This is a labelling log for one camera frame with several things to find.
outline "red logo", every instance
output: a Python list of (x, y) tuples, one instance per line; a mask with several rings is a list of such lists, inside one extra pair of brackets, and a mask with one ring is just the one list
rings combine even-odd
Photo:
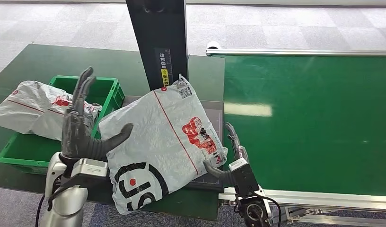
[(217, 156), (217, 161), (215, 161), (215, 164), (219, 164), (219, 163), (221, 163), (221, 156)]
[(58, 106), (69, 106), (70, 102), (66, 99), (62, 99), (61, 96), (57, 96), (53, 104), (57, 104)]
[(131, 186), (134, 186), (136, 185), (136, 179), (132, 178), (129, 183), (131, 184)]
[(205, 148), (208, 154), (217, 150), (214, 141), (202, 127), (202, 122), (198, 117), (192, 118), (188, 124), (184, 125), (182, 131), (187, 135), (191, 144), (198, 148)]

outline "robotic arm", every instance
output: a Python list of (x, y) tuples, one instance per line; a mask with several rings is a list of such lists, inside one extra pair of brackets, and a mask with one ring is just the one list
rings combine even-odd
[(96, 80), (92, 74), (91, 67), (81, 74), (73, 92), (72, 105), (64, 115), (61, 152), (52, 156), (45, 182), (44, 196), (48, 198), (49, 207), (42, 219), (41, 226), (44, 227), (82, 226), (87, 187), (105, 180), (107, 176), (108, 164), (100, 160), (108, 151), (127, 140), (133, 129), (133, 124), (129, 123), (119, 134), (107, 140), (90, 137), (94, 122), (85, 115), (84, 102)]
[(235, 187), (235, 213), (245, 220), (248, 227), (269, 227), (269, 218), (272, 217), (268, 200), (275, 203), (279, 211), (278, 227), (281, 225), (281, 208), (279, 204), (265, 196), (264, 190), (257, 183), (253, 171), (249, 165), (246, 148), (240, 144), (239, 137), (234, 127), (226, 123), (229, 131), (228, 139), (232, 142), (234, 161), (229, 164), (228, 171), (222, 171), (211, 166), (208, 160), (203, 161), (207, 172), (224, 183)]

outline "red circle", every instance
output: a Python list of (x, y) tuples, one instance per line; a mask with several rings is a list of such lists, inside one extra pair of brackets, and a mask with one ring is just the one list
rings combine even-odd
[(132, 178), (132, 179), (129, 181), (129, 183), (131, 184), (131, 186), (135, 186), (135, 185), (136, 185), (136, 180)]

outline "aluminum frame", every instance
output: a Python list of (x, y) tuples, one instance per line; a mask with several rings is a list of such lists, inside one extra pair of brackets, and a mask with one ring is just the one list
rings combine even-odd
[(386, 56), (386, 51), (329, 51), (329, 50), (262, 50), (262, 49), (207, 49), (206, 55), (343, 55)]
[(386, 219), (337, 217), (313, 214), (305, 215), (298, 219), (297, 222), (358, 227), (386, 227)]
[[(283, 207), (386, 212), (386, 196), (281, 190), (264, 190), (264, 192)], [(235, 189), (225, 188), (225, 192), (220, 193), (218, 199), (234, 201)]]

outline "yellow label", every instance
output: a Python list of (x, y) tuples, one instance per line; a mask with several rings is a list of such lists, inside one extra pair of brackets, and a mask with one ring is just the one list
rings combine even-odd
[(162, 83), (164, 84), (164, 87), (169, 86), (168, 70), (161, 69), (161, 75), (162, 75)]
[(161, 70), (161, 74), (162, 76), (168, 76), (168, 70), (167, 69)]

